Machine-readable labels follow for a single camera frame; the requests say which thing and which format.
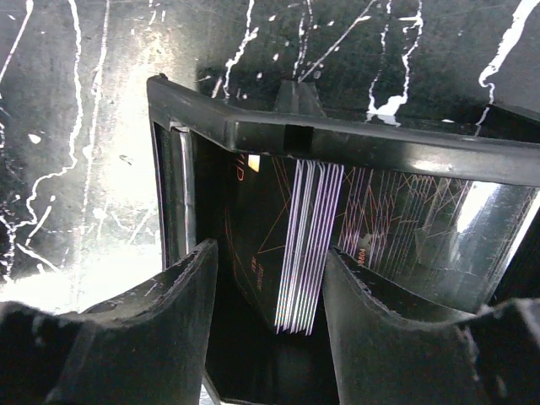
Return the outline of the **black plastic card box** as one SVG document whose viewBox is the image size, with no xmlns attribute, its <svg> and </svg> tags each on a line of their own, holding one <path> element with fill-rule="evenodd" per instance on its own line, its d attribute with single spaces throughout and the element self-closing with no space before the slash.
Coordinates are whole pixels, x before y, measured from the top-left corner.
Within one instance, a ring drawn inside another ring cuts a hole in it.
<svg viewBox="0 0 540 405">
<path fill-rule="evenodd" d="M 284 81 L 271 111 L 228 105 L 171 82 L 147 82 L 163 261 L 204 239 L 218 243 L 219 275 L 203 385 L 215 404 L 342 404 L 323 300 L 310 333 L 275 332 L 235 280 L 224 212 L 229 159 L 256 154 L 539 190 L 536 114 L 497 105 L 480 137 L 326 116 L 313 84 Z M 493 348 L 504 404 L 539 401 L 539 209 L 490 300 L 502 311 Z"/>
</svg>

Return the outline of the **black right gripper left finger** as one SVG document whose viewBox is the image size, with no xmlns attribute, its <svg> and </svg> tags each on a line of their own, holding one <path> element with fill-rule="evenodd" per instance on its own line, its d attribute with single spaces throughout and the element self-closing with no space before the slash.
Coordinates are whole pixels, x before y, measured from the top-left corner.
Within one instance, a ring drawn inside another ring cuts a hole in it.
<svg viewBox="0 0 540 405">
<path fill-rule="evenodd" d="M 47 404 L 197 404 L 218 275 L 206 239 L 166 271 L 88 309 Z"/>
</svg>

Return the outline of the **black credit card stack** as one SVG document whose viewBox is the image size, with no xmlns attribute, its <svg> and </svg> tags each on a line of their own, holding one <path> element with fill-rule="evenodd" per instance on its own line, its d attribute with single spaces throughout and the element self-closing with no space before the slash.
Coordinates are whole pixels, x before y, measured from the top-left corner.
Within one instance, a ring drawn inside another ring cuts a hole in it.
<svg viewBox="0 0 540 405">
<path fill-rule="evenodd" d="M 225 234 L 240 291 L 275 332 L 310 333 L 327 250 L 474 312 L 539 209 L 536 187 L 256 154 L 229 158 Z"/>
</svg>

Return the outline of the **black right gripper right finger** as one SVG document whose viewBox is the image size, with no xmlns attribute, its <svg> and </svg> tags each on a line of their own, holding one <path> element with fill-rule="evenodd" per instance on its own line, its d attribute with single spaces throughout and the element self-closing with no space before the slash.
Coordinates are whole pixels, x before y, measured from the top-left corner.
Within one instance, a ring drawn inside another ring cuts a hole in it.
<svg viewBox="0 0 540 405">
<path fill-rule="evenodd" d="M 426 300 L 332 248 L 323 282 L 342 404 L 504 404 L 503 313 L 463 315 Z"/>
</svg>

